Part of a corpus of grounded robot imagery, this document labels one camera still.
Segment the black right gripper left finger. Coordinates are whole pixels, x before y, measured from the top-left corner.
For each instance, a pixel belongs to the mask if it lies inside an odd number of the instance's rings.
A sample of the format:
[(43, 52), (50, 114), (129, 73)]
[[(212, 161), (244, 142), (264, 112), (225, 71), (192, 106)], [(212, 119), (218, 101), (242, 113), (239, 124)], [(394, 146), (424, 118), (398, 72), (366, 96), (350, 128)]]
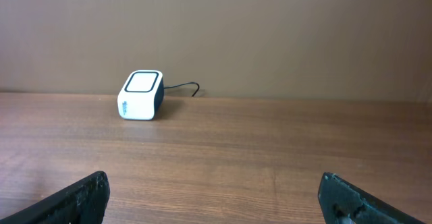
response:
[(107, 174), (96, 171), (1, 220), (1, 224), (101, 224), (110, 196)]

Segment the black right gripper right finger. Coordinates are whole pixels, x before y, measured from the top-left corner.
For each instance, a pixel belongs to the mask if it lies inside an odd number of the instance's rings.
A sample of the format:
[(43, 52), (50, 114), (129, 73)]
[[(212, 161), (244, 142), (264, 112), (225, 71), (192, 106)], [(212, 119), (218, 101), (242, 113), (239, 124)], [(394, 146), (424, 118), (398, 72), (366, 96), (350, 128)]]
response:
[(330, 172), (322, 175), (318, 200), (326, 223), (424, 224)]

